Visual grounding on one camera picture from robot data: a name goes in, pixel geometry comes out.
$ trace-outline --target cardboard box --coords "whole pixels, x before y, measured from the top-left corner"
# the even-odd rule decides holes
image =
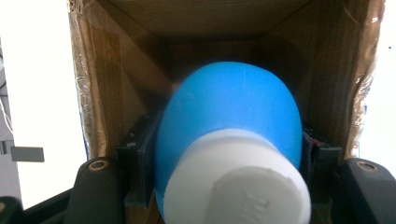
[[[377,0],[72,0],[70,21],[92,158],[208,63],[252,63],[279,76],[301,116],[353,155],[384,10]]]

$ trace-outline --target clear packing tape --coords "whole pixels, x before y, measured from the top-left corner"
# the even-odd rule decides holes
[[[345,159],[359,157],[359,141],[366,117],[365,99],[375,78],[377,44],[384,10],[385,1],[370,1],[366,20],[359,24],[361,27],[361,44],[356,59],[359,60],[356,74],[361,74],[361,76],[356,78],[356,90],[353,91],[353,111],[344,155]],[[345,12],[353,20],[346,8]]]
[[[88,21],[75,10],[70,14],[70,27],[81,123],[88,156],[92,159],[107,154],[107,141],[101,102],[94,97],[98,94],[98,84],[94,78],[91,40],[86,36],[90,28]]]

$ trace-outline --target white bottle cap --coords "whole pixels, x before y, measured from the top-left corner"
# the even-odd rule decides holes
[[[308,223],[300,173],[259,135],[227,129],[196,140],[164,195],[168,224]]]

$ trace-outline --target white wall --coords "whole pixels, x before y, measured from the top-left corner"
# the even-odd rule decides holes
[[[0,0],[0,36],[15,145],[44,148],[45,162],[18,162],[28,208],[72,188],[86,160],[66,1]]]

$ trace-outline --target white cap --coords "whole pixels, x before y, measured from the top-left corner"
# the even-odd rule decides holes
[[[164,195],[167,224],[308,223],[300,173],[255,133],[227,129],[186,150]]]

